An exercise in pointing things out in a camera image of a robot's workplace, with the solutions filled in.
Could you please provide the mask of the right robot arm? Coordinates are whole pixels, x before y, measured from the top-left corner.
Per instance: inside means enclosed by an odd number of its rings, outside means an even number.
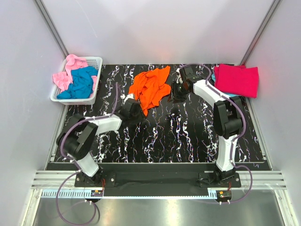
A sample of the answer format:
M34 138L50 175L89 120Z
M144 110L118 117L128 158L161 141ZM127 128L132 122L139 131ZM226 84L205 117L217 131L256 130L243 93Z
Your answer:
M237 140L245 133L246 120L241 109L240 97L230 97L210 84L211 70L207 66L204 68L209 72L206 79L195 74L190 65L178 68L178 77L171 84L168 101L184 102L187 94L193 93L213 108L214 131L219 137L218 156L214 171L199 181L206 185L216 184L222 187L235 176L235 149Z

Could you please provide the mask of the orange t shirt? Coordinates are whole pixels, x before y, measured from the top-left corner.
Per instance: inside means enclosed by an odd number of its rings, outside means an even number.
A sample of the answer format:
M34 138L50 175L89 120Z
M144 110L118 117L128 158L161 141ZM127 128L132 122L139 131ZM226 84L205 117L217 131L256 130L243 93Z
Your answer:
M169 73L170 66L166 66L163 69L157 68L135 76L129 94L133 94L135 100L140 101L145 116L148 115L149 109L158 107L161 99L170 94L171 86L166 84Z

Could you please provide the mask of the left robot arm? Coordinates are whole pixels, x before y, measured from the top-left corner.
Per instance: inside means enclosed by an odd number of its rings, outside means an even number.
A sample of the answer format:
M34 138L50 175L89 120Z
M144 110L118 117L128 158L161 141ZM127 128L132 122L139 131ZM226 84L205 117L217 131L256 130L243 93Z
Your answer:
M74 162L85 181L91 186L98 186L104 182L104 178L103 170L90 153L95 137L130 124L137 124L144 118L139 101L127 97L123 105L114 108L109 115L90 118L81 114L73 115L57 137L56 144L61 154Z

